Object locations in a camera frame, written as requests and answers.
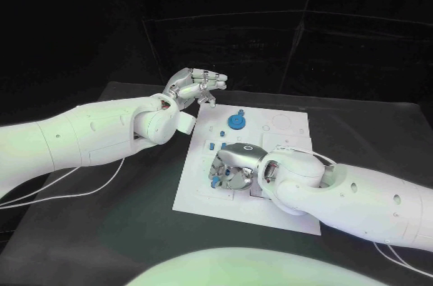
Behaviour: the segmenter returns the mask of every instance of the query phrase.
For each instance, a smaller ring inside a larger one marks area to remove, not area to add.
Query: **cable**
[[[403,262],[403,264],[406,264],[407,266],[413,267],[412,265],[409,265],[409,263],[405,261],[405,259],[402,259],[402,257],[399,256],[396,250],[394,250],[393,247],[390,246],[390,244],[389,244],[389,248],[390,248],[390,250],[393,251],[393,253],[394,253],[396,257],[399,258],[399,260]]]
[[[377,246],[377,243],[374,242],[373,244],[374,244],[374,246],[377,247],[379,252],[384,255],[384,257],[386,257],[390,261],[393,261],[394,263],[397,263],[397,264],[402,265],[403,267],[406,267],[406,268],[415,270],[415,271],[419,272],[420,274],[423,274],[423,275],[429,276],[431,278],[433,278],[433,275],[432,275],[431,273],[423,272],[422,270],[416,269],[416,268],[412,267],[410,265],[407,266],[406,264],[400,263],[400,262],[396,261],[393,258],[390,258],[390,257],[384,254],[384,252],[381,251],[380,247]]]
[[[41,192],[44,189],[47,189],[51,185],[54,185],[62,178],[65,178],[67,176],[70,176],[73,174],[73,172],[77,171],[77,169],[80,169],[80,167],[77,167],[74,170],[71,170],[64,176],[61,176],[52,183],[50,183],[47,186],[44,186],[39,190],[37,190],[35,192],[32,192],[31,194],[25,195],[24,197],[16,198],[15,200],[11,200],[6,203],[0,203],[0,206],[8,205],[9,203],[16,202],[18,200],[22,200],[24,198],[31,197],[34,194],[37,194],[38,192]]]
[[[331,158],[328,158],[327,156],[321,155],[319,153],[317,153],[317,152],[312,151],[312,150],[306,150],[305,148],[298,148],[298,147],[289,147],[289,149],[298,150],[298,151],[301,151],[301,152],[304,152],[304,153],[309,153],[311,155],[317,155],[317,156],[319,156],[321,158],[324,158],[332,165],[337,164],[337,162],[335,162]]]
[[[99,192],[99,191],[109,185],[109,183],[113,181],[114,177],[117,176],[117,173],[120,172],[120,168],[122,168],[123,164],[125,164],[125,158],[122,159],[120,166],[119,166],[119,168],[117,168],[117,171],[116,171],[113,177],[109,179],[109,182],[107,182],[99,189],[93,190],[91,192],[86,192],[86,193],[80,193],[80,194],[61,195],[61,196],[58,196],[58,197],[47,197],[47,198],[44,198],[44,199],[41,199],[41,200],[35,200],[34,202],[19,203],[18,205],[0,207],[0,209],[8,209],[8,208],[16,208],[16,207],[21,207],[21,206],[26,206],[26,205],[31,205],[32,203],[39,203],[39,202],[44,202],[44,201],[47,201],[47,200],[54,200],[55,198],[83,197],[84,195],[94,194],[94,193]]]

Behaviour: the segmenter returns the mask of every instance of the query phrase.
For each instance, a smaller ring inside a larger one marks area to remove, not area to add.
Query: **robotic hand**
[[[286,213],[309,213],[366,240],[433,252],[433,190],[318,155],[325,165],[315,155],[286,146],[269,153],[256,145],[231,144],[214,159],[211,186],[246,190],[256,178]]]
[[[48,120],[0,128],[0,198],[25,181],[62,168],[117,161],[164,144],[177,130],[190,134],[195,117],[181,112],[215,98],[228,77],[185,68],[151,97],[77,106]]]

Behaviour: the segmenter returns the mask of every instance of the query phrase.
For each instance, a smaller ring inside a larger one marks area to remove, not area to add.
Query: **hole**
[[[402,198],[400,198],[399,194],[394,195],[394,202],[396,202],[397,205],[402,204]]]
[[[353,193],[357,193],[358,191],[358,186],[355,183],[353,183],[353,185],[350,186],[353,188]]]

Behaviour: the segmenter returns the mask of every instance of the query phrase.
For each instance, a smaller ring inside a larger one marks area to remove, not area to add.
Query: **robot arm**
[[[309,213],[328,226],[366,240],[433,252],[429,188],[361,167],[325,165],[312,154],[286,146],[267,153],[254,145],[236,143],[221,149],[214,163],[218,159],[223,169],[213,167],[210,172],[215,188],[247,189],[252,182],[243,173],[249,168],[286,213]],[[231,180],[218,181],[226,166],[239,172]]]
[[[164,93],[77,106],[51,119],[0,128],[0,198],[25,181],[55,170],[101,165],[190,134],[195,117],[181,112],[215,98],[228,77],[185,68]]]

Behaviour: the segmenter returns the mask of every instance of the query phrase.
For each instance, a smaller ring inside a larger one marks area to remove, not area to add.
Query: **black background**
[[[2,0],[0,5],[0,126],[96,101],[110,81],[165,84],[187,66],[227,74],[228,90],[407,101],[429,115],[431,0]],[[38,188],[45,178],[5,199]],[[2,210],[0,241],[26,210]]]

